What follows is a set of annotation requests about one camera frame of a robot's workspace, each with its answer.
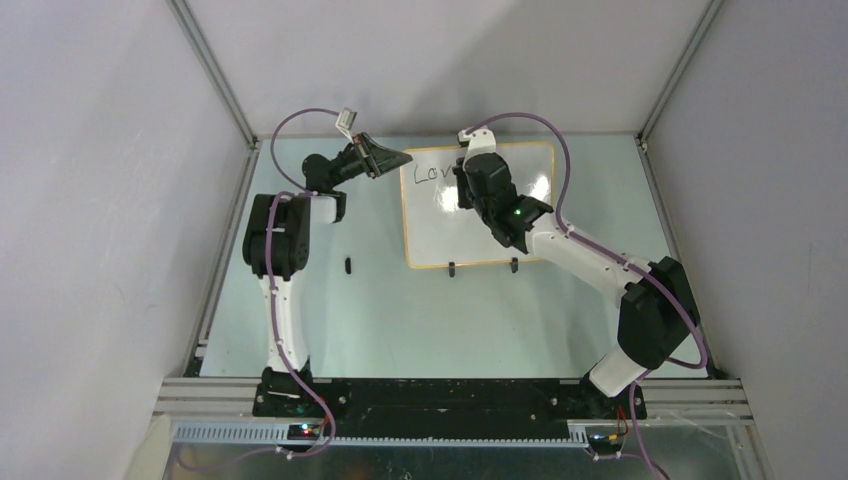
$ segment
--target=whiteboard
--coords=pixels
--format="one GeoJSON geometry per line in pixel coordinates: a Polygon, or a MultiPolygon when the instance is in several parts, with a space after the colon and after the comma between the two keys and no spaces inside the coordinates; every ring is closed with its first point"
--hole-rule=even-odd
{"type": "MultiPolygon", "coordinates": [[[[465,155],[461,147],[406,150],[412,162],[400,169],[406,263],[412,268],[447,267],[535,260],[492,237],[477,212],[458,205],[451,167],[465,155]]],[[[551,203],[554,147],[550,142],[498,144],[518,194],[551,203]]]]}

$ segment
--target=light blue table surface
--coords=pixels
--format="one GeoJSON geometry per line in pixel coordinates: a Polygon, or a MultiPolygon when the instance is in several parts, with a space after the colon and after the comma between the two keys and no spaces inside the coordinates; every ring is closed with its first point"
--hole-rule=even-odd
{"type": "MultiPolygon", "coordinates": [[[[395,149],[454,145],[454,138],[385,137],[395,149]]],[[[551,135],[499,135],[499,142],[551,135]]],[[[628,135],[568,135],[573,171],[564,215],[606,245],[650,259],[669,254],[636,145],[628,135]]],[[[302,181],[311,153],[332,158],[346,139],[280,138],[277,158],[302,181]]],[[[262,144],[214,315],[202,376],[259,376],[266,362],[265,307],[241,258],[253,197],[292,190],[262,144]]],[[[557,148],[558,193],[564,175],[557,148]]],[[[313,228],[301,313],[313,375],[329,377],[580,377],[615,343],[618,311],[569,272],[547,262],[411,269],[404,257],[398,172],[359,177],[344,221],[313,228]],[[344,260],[351,257],[353,274],[344,260]]],[[[688,338],[675,352],[697,360],[688,338]]],[[[704,377],[666,364],[653,377],[704,377]]]]}

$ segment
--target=white wall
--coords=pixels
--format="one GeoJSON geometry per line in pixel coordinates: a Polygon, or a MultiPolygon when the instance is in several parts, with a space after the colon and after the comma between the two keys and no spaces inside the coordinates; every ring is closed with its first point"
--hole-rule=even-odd
{"type": "MultiPolygon", "coordinates": [[[[566,131],[635,132],[706,0],[191,2],[253,128],[304,107],[372,133],[455,132],[531,111],[566,131]]],[[[286,133],[332,129],[305,118],[286,133]]],[[[536,128],[530,122],[518,130],[536,128]]]]}
{"type": "Polygon", "coordinates": [[[246,149],[166,2],[0,4],[0,477],[119,478],[246,149]]]}
{"type": "Polygon", "coordinates": [[[649,139],[713,348],[779,479],[846,475],[846,19],[840,0],[728,2],[649,139]]]}

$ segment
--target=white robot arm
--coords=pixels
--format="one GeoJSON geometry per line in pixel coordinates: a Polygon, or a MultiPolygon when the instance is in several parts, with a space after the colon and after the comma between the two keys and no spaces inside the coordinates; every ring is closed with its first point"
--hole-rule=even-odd
{"type": "Polygon", "coordinates": [[[619,308],[616,345],[587,374],[588,380],[603,395],[614,397],[645,371],[658,368],[689,330],[660,292],[631,267],[658,278],[697,323],[682,266],[669,257],[655,264],[626,253],[614,254],[617,259],[602,254],[604,247],[591,236],[567,220],[557,221],[550,205],[518,195],[490,130],[462,131],[458,139],[467,146],[465,157],[452,169],[460,208],[476,210],[504,247],[565,268],[619,308]]]}
{"type": "Polygon", "coordinates": [[[273,284],[276,287],[273,295],[271,276],[268,275],[265,262],[265,242],[274,195],[260,194],[253,200],[242,256],[259,278],[265,298],[268,319],[267,367],[274,372],[288,372],[280,357],[278,342],[282,342],[282,350],[293,369],[301,371],[307,368],[309,353],[298,308],[302,274],[297,272],[306,267],[309,258],[310,227],[339,222],[344,217],[346,195],[336,191],[335,187],[361,174],[377,178],[412,160],[408,154],[377,144],[367,133],[351,135],[349,129],[355,115],[355,112],[345,109],[339,116],[337,127],[350,139],[350,143],[336,158],[329,160],[312,154],[303,161],[306,188],[311,195],[292,196],[277,204],[270,252],[273,284]]]}

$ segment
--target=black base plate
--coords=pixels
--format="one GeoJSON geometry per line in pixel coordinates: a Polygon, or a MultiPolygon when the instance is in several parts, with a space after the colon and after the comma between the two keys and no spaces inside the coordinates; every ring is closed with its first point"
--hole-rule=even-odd
{"type": "MultiPolygon", "coordinates": [[[[606,398],[586,379],[316,379],[311,386],[336,417],[337,435],[444,439],[559,439],[569,419],[629,416],[627,390],[606,398]]],[[[321,418],[307,396],[274,395],[260,384],[253,415],[321,418]]],[[[638,418],[646,411],[637,388],[638,418]]]]}

